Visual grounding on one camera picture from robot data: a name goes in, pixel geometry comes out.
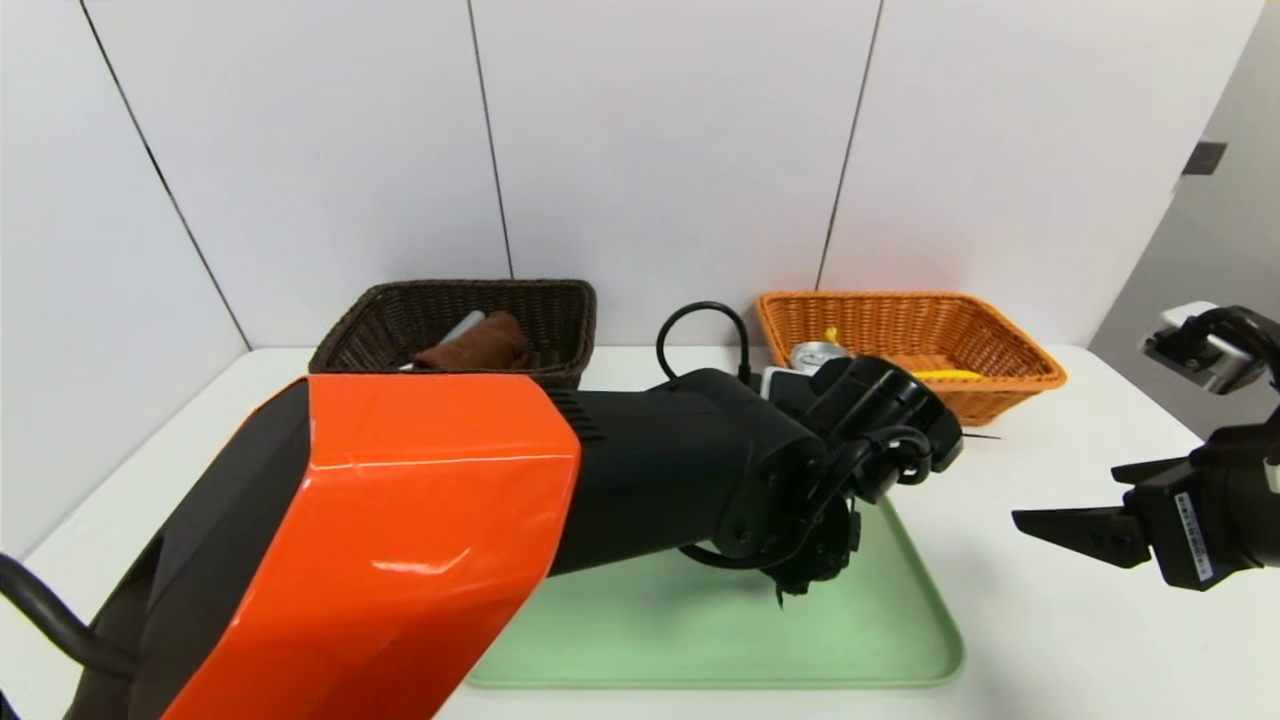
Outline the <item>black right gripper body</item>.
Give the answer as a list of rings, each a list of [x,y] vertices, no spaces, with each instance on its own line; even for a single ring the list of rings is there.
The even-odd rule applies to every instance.
[[[1276,568],[1277,425],[1221,428],[1183,457],[1183,478],[1124,496],[1165,582],[1207,591],[1234,573]]]

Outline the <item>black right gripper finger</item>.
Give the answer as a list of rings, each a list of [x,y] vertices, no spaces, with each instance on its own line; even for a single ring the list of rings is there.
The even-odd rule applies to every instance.
[[[1190,470],[1188,457],[1133,462],[1111,468],[1115,482],[1125,486],[1166,486]]]
[[[1011,518],[1025,536],[1115,568],[1152,559],[1139,520],[1124,507],[1015,510]]]

